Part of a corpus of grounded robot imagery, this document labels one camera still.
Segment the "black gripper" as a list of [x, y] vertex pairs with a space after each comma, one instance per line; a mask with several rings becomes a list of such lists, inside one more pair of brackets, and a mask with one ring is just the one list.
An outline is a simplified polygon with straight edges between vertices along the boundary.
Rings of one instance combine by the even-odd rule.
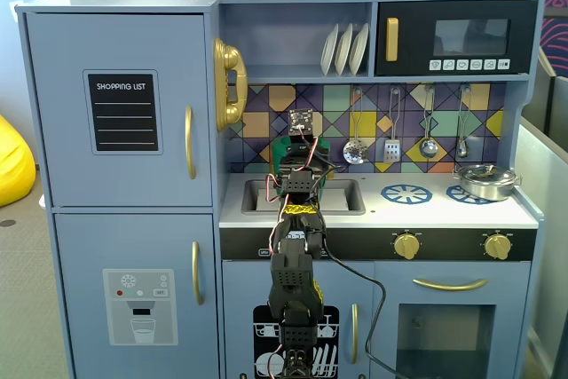
[[[310, 149], [304, 144], [294, 145], [289, 142], [279, 142], [275, 145], [275, 174], [287, 175], [292, 169], [304, 166], [309, 154]], [[308, 168], [315, 175], [321, 175], [331, 169], [329, 144], [318, 143]]]

